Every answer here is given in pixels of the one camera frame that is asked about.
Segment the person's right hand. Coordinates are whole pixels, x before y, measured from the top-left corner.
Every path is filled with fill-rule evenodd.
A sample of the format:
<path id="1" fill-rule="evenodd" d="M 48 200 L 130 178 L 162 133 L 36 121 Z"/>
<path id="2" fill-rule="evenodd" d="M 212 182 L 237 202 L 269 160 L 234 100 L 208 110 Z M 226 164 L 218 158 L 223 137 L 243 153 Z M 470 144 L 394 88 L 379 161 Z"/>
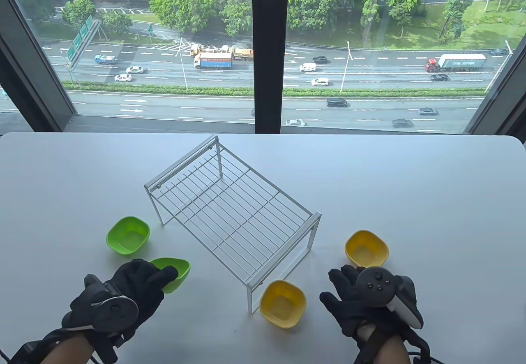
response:
<path id="1" fill-rule="evenodd" d="M 372 330 L 381 330 L 387 336 L 399 336 L 405 342 L 409 326 L 385 306 L 374 308 L 367 304 L 359 294 L 355 285 L 363 270 L 365 267 L 350 265 L 331 269 L 328 276 L 338 296 L 324 291 L 319 296 L 321 303 L 336 319 L 342 334 L 353 338 L 359 347 L 372 335 L 372 331 L 366 331 L 366 326 L 373 326 Z"/>

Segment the person's left hand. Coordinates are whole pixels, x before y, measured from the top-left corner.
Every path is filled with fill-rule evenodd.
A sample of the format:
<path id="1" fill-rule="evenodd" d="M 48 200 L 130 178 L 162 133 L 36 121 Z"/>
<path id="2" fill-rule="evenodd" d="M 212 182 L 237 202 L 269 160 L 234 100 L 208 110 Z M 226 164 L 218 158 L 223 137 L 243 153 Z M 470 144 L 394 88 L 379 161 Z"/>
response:
<path id="1" fill-rule="evenodd" d="M 100 360 L 114 364 L 115 349 L 152 317 L 165 297 L 164 287 L 178 276 L 173 266 L 160 269 L 143 259 L 123 264 L 105 283 L 88 275 L 85 289 L 71 303 L 62 327 L 84 334 Z"/>

